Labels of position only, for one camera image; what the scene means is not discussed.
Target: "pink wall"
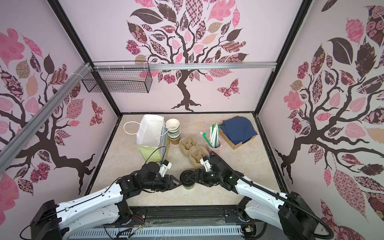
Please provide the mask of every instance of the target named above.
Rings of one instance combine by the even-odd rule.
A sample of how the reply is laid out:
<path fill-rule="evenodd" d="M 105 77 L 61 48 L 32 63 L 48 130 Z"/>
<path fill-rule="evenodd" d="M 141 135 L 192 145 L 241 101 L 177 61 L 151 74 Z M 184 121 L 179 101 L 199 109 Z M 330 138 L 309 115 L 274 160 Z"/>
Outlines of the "pink wall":
<path fill-rule="evenodd" d="M 212 62 L 220 62 L 224 56 L 236 61 L 276 61 L 300 3 L 300 0 L 61 2 L 93 61 L 137 59 L 148 60 L 151 64 L 204 63 L 216 54 Z M 165 14 L 167 9 L 172 14 Z M 143 15 L 143 11 L 158 17 L 146 18 L 144 16 L 148 15 Z M 184 22 L 182 19 L 191 23 L 190 31 L 183 27 L 175 30 L 177 24 Z M 222 33 L 225 25 L 228 28 Z M 165 35 L 168 40 L 159 37 Z M 197 59 L 204 48 L 204 54 Z M 158 72 L 154 71 L 149 94 L 112 93 L 112 96 L 122 112 L 254 111 L 270 69 L 230 71 L 220 77 L 207 70 L 195 71 L 194 75 L 199 76 L 199 80 L 193 79 L 192 82 L 186 75 L 178 79 L 176 70 L 162 72 L 163 76 L 170 74 L 168 83 L 159 79 Z M 229 89 L 236 79 L 238 94 Z M 218 88 L 227 88 L 225 91 L 231 93 L 229 99 Z M 179 108 L 173 108 L 178 104 L 181 104 Z"/>
<path fill-rule="evenodd" d="M 316 1 L 260 114 L 288 188 L 335 239 L 383 239 L 383 19 L 379 0 Z"/>
<path fill-rule="evenodd" d="M 3 148 L 83 61 L 45 0 L 0 6 Z M 84 193 L 116 120 L 102 93 L 88 93 L 82 83 L 71 92 L 0 176 L 3 239 L 18 238 L 42 203 Z"/>

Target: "bag handle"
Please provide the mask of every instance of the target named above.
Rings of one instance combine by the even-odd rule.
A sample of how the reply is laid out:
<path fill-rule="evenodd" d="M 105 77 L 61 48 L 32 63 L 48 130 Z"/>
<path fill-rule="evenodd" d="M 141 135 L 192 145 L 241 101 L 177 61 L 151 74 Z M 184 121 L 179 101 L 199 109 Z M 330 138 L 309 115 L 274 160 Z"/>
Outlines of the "bag handle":
<path fill-rule="evenodd" d="M 129 132 L 127 132 L 127 131 L 125 130 L 125 125 L 127 125 L 127 123 L 131 123 L 131 122 L 126 122 L 126 123 L 124 124 L 124 126 L 123 126 L 123 129 L 124 129 L 124 132 L 126 132 L 127 134 L 129 134 L 129 135 L 135 135 L 135 134 L 137 134 L 137 133 L 129 133 Z"/>

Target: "stack of paper cups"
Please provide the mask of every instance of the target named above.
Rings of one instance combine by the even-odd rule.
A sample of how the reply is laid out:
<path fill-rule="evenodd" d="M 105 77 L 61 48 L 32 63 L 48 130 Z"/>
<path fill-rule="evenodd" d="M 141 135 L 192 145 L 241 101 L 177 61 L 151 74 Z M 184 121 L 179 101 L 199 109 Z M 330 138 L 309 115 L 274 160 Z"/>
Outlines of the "stack of paper cups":
<path fill-rule="evenodd" d="M 179 120 L 172 118 L 166 121 L 166 128 L 168 129 L 168 137 L 172 144 L 179 144 L 180 141 L 180 122 Z"/>

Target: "butterfly decal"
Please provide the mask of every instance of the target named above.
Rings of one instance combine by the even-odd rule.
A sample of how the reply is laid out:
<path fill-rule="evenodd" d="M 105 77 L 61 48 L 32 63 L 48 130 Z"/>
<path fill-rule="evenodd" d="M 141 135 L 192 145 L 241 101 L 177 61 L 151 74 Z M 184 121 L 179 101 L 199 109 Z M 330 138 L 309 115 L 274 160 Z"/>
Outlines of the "butterfly decal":
<path fill-rule="evenodd" d="M 233 93 L 239 93 L 239 88 L 237 85 L 239 85 L 239 79 L 235 79 L 229 88 L 218 88 L 217 90 L 221 93 L 224 93 L 224 96 L 226 96 L 229 99 L 229 96 L 232 95 L 231 92 Z"/>
<path fill-rule="evenodd" d="M 103 118 L 101 115 L 103 114 L 103 110 L 101 107 L 98 107 L 97 104 L 92 100 L 92 108 L 93 111 L 95 112 L 95 115 L 91 118 L 91 121 L 89 123 L 90 126 L 97 124 L 100 124 L 103 122 Z"/>

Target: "black cable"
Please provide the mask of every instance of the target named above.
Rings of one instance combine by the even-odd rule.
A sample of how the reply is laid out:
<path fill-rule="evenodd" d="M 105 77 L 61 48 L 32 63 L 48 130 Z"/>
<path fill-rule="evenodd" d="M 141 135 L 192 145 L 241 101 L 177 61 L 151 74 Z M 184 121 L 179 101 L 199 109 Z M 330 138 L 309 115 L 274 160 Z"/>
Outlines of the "black cable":
<path fill-rule="evenodd" d="M 161 147 L 158 147 L 158 148 L 156 148 L 156 150 L 155 151 L 153 151 L 153 153 L 151 153 L 150 155 L 149 155 L 149 157 L 147 158 L 147 160 L 145 161 L 145 163 L 144 164 L 146 164 L 147 163 L 147 161 L 149 160 L 149 158 L 152 156 L 152 154 L 154 154 L 157 150 L 159 150 L 160 148 L 162 148 L 162 147 L 165 147 L 166 148 L 166 150 L 167 150 L 167 147 L 166 146 L 161 146 Z"/>
<path fill-rule="evenodd" d="M 267 225 L 268 225 L 268 223 L 265 222 L 262 231 L 259 234 L 257 234 L 256 236 L 254 236 L 254 237 L 245 237 L 245 236 L 242 236 L 242 237 L 244 239 L 246 239 L 246 240 L 256 240 L 256 239 L 259 239 L 259 238 L 261 238 L 264 235 L 264 233 L 266 231 Z"/>
<path fill-rule="evenodd" d="M 120 178 L 121 178 L 121 177 L 116 178 L 116 180 L 113 181 L 113 183 L 107 188 L 107 190 L 105 190 L 104 193 L 106 193 L 106 192 L 112 187 L 112 185 L 113 185 L 118 179 L 120 179 Z M 95 198 L 97 198 L 97 197 L 100 197 L 100 196 L 102 196 L 102 195 L 103 195 L 103 194 L 97 195 L 97 196 L 95 196 L 95 197 L 93 197 L 93 198 L 87 199 L 87 200 L 85 200 L 85 201 L 83 201 L 83 202 L 80 202 L 80 203 L 78 203 L 78 204 L 75 204 L 75 205 L 73 205 L 73 206 L 70 206 L 69 208 L 73 208 L 73 207 L 75 207 L 75 206 L 77 206 L 77 205 L 80 205 L 80 204 L 82 204 L 82 203 L 88 202 L 88 201 L 90 201 L 90 200 L 92 200 L 92 199 L 95 199 Z M 30 225 L 26 226 L 26 227 L 20 232 L 19 237 L 20 237 L 21 239 L 23 239 L 23 240 L 31 240 L 31 239 L 23 238 L 23 237 L 22 237 L 22 233 L 23 233 L 28 227 L 30 227 L 32 224 L 38 223 L 38 222 L 40 222 L 40 221 L 42 221 L 42 220 L 44 220 L 44 219 L 46 219 L 46 218 L 48 218 L 48 217 L 51 217 L 51 216 L 53 216 L 53 215 L 55 215 L 55 214 L 58 214 L 58 213 L 60 213 L 60 212 L 62 212 L 62 211 L 65 211 L 65 210 L 66 210 L 66 209 L 62 209 L 62 210 L 60 210 L 60 211 L 58 211 L 58 212 L 55 212 L 54 214 L 51 214 L 51 215 L 48 215 L 48 216 L 46 216 L 46 217 L 41 218 L 41 219 L 37 220 L 36 222 L 32 222 Z"/>
<path fill-rule="evenodd" d="M 210 154 L 209 154 L 209 157 L 212 158 L 212 154 L 216 157 L 218 157 L 225 165 L 227 168 L 229 168 L 229 170 L 231 170 L 232 173 L 234 173 L 236 175 L 236 177 L 238 177 L 240 180 L 242 180 L 243 182 L 249 184 L 250 186 L 253 186 L 253 187 L 256 187 L 257 189 L 260 189 L 261 191 L 263 192 L 266 192 L 268 193 L 269 195 L 273 196 L 273 197 L 276 197 L 278 200 L 281 200 L 285 203 L 287 203 L 288 205 L 291 205 L 292 207 L 296 208 L 297 210 L 299 211 L 302 211 L 303 213 L 305 213 L 306 215 L 308 215 L 309 217 L 315 219 L 316 222 L 320 223 L 327 231 L 328 231 L 328 235 L 320 235 L 320 234 L 316 234 L 314 233 L 313 234 L 313 237 L 314 238 L 319 238 L 319 239 L 332 239 L 334 237 L 334 233 L 332 231 L 332 229 L 325 223 L 323 222 L 323 220 L 321 218 L 319 218 L 318 216 L 316 216 L 315 214 L 305 210 L 304 208 L 302 208 L 301 206 L 297 205 L 296 203 L 294 202 L 291 202 L 290 200 L 288 199 L 285 199 L 281 196 L 279 196 L 278 194 L 275 194 L 274 192 L 271 192 L 269 191 L 268 189 L 265 189 L 263 188 L 262 186 L 259 186 L 259 185 L 256 185 L 248 180 L 246 180 L 245 178 L 243 178 L 242 176 L 240 176 L 236 171 L 234 171 L 229 165 L 228 163 L 226 163 L 219 155 L 217 155 L 214 151 L 211 151 Z"/>

